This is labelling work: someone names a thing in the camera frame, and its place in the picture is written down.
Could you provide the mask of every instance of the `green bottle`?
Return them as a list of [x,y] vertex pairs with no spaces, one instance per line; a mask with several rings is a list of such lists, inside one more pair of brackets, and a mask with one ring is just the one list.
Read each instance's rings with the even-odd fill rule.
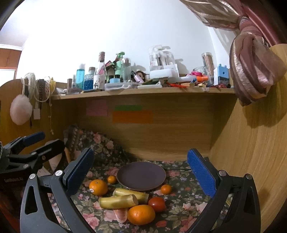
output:
[[117,53],[118,57],[117,57],[117,62],[116,62],[116,70],[115,70],[115,75],[121,75],[121,66],[122,66],[122,59],[123,59],[123,55],[125,55],[124,52],[120,52]]

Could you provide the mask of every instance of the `pink sticky note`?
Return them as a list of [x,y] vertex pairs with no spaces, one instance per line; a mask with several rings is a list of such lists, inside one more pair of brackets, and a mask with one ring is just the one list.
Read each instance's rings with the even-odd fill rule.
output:
[[106,100],[91,100],[87,102],[87,116],[107,116],[108,105]]

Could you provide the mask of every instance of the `earmuff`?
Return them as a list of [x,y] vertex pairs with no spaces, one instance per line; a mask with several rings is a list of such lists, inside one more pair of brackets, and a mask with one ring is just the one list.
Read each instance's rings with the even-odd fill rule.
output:
[[21,78],[23,84],[22,94],[17,95],[10,107],[10,117],[16,125],[23,125],[32,116],[33,106],[30,99],[34,96],[36,78],[34,73],[28,73]]

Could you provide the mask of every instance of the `blue gripper pad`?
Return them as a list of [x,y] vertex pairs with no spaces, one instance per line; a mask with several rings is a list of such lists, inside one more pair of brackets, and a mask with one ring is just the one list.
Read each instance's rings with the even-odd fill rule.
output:
[[209,161],[206,161],[196,149],[191,149],[187,153],[187,162],[205,195],[210,195],[212,198],[219,184],[215,167]]
[[23,138],[23,145],[25,147],[31,146],[37,142],[45,139],[45,133],[40,131]]
[[86,148],[78,156],[75,161],[70,164],[64,170],[63,184],[66,187],[67,195],[70,197],[79,190],[86,174],[94,163],[95,154],[90,148]]

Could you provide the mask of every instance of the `blue bottle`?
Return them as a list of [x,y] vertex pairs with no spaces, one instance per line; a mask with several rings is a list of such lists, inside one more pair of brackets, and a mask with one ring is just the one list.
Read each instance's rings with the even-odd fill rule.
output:
[[90,67],[89,73],[84,77],[84,87],[83,90],[91,90],[93,89],[94,84],[94,75],[95,75],[96,68]]
[[85,76],[85,64],[80,64],[76,73],[76,84],[78,88],[83,89],[84,84],[84,76]]

